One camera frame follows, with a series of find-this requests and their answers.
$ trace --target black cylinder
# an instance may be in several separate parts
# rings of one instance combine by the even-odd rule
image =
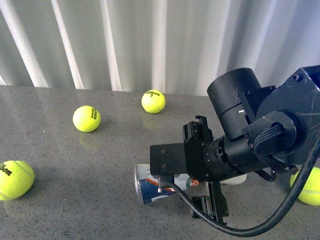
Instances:
[[[241,136],[241,130],[248,125],[239,95],[260,88],[250,68],[229,71],[208,87],[207,93],[229,141]]]

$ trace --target wilson logo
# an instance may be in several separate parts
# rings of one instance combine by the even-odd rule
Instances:
[[[5,174],[7,174],[8,176],[10,176],[12,174],[12,171],[10,171],[8,168],[6,168],[7,165],[1,163],[0,165],[0,171],[4,172]]]
[[[154,91],[147,91],[146,94],[151,94],[150,97],[152,97],[153,95],[158,95],[158,96],[160,96],[159,93],[156,93],[156,92],[154,92]]]

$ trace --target table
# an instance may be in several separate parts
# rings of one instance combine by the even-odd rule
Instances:
[[[150,145],[182,143],[182,127],[195,115],[207,116],[216,138],[224,134],[208,97],[167,94],[165,109],[148,114],[142,95],[0,87],[0,159],[27,161],[36,175],[24,196],[0,202],[0,239],[239,239],[192,219],[177,194],[139,205],[132,168],[150,162]],[[94,132],[73,125],[73,113],[83,105],[101,113]],[[240,185],[223,185],[228,226],[266,220],[287,194],[289,177],[270,183],[250,173]],[[197,186],[187,193],[203,191]],[[320,207],[296,202],[275,228],[254,239],[320,239],[319,216]]]

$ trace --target can label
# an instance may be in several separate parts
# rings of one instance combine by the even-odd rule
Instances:
[[[196,179],[189,177],[185,183],[187,189],[200,185],[200,182]]]

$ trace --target black cable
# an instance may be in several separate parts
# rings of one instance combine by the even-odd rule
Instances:
[[[268,142],[271,139],[275,139],[280,137],[285,133],[285,128],[281,125],[275,125],[261,134],[259,134],[254,140],[254,154],[258,157],[260,161],[266,164],[269,168],[279,174],[289,173],[290,171],[287,170],[285,167],[282,167],[277,162],[274,162],[271,158],[260,152],[260,148],[264,148],[263,144]]]
[[[320,154],[320,138],[316,141],[315,145],[313,146],[311,152],[307,160],[301,167],[298,176],[292,185],[291,190],[278,207],[278,209],[273,213],[273,215],[267,219],[265,222],[261,223],[258,226],[248,228],[248,229],[237,229],[233,227],[228,227],[218,223],[217,221],[210,218],[207,214],[205,214],[194,202],[190,200],[187,194],[181,190],[176,184],[172,182],[167,182],[166,185],[170,188],[173,188],[181,197],[182,199],[189,205],[189,207],[197,214],[201,219],[207,222],[212,227],[226,233],[229,235],[237,236],[237,237],[254,237],[260,234],[263,234],[270,229],[272,229],[275,225],[277,225],[289,212],[291,207],[295,204],[298,196],[300,195],[303,187],[308,180],[308,177],[317,162],[317,158]]]

